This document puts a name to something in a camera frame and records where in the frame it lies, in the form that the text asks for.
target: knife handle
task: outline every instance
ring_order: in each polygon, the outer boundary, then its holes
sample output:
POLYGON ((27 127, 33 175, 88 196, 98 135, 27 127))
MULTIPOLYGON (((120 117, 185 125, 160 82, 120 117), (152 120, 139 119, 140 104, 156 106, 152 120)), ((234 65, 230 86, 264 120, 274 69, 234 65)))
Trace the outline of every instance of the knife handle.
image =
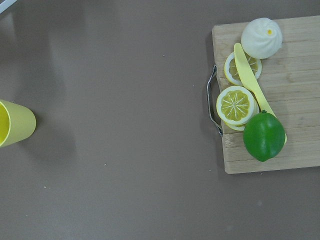
MULTIPOLYGON (((277 117, 274 111, 272 111, 260 86, 258 86, 258 88, 256 88, 255 91, 253 91, 253 94, 255 95, 256 101, 258 102, 258 105, 260 106, 261 111, 266 110, 267 113, 270 113, 273 116, 277 117)), ((286 144, 288 138, 287 138, 287 134, 284 134, 284 135, 285 135, 284 144, 286 144)))

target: lime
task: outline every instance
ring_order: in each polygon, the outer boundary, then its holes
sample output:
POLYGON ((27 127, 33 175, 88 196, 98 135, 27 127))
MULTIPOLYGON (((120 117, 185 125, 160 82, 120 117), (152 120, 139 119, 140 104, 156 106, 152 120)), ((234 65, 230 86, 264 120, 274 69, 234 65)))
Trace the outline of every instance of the lime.
POLYGON ((264 110, 253 116, 243 131, 246 150, 260 162, 275 157, 283 148, 285 138, 281 122, 264 110))

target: yellow plastic knife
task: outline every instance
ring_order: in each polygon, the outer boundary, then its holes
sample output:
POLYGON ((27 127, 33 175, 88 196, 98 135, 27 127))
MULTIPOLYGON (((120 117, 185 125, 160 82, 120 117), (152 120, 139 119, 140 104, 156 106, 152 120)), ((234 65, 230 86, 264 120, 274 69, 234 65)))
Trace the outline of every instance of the yellow plastic knife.
POLYGON ((236 70, 239 74, 240 80, 243 86, 249 91, 253 92, 256 101, 258 102, 261 110, 266 110, 267 113, 276 117, 274 111, 272 111, 264 93, 262 92, 254 73, 251 70, 249 62, 246 58, 245 52, 240 43, 234 45, 234 61, 236 70))

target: lemon pulp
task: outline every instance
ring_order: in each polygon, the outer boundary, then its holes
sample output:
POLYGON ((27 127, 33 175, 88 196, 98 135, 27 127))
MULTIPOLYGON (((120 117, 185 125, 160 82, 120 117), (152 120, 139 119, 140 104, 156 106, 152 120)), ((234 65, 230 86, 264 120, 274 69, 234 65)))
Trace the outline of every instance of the lemon pulp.
POLYGON ((248 115, 249 107, 248 96, 240 90, 230 91, 222 98, 221 112, 229 120, 240 121, 248 115))

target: metal handle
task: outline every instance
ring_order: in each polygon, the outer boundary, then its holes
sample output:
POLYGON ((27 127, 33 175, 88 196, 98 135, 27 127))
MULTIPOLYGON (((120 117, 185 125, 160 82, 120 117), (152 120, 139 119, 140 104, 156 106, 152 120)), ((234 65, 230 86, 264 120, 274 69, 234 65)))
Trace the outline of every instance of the metal handle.
POLYGON ((212 108, 212 94, 211 94, 211 80, 217 75, 217 65, 213 66, 211 77, 209 78, 208 83, 206 84, 206 100, 208 103, 208 111, 209 111, 209 117, 211 121, 216 126, 220 136, 222 137, 224 135, 224 132, 222 130, 222 127, 215 121, 215 114, 214 109, 212 108))

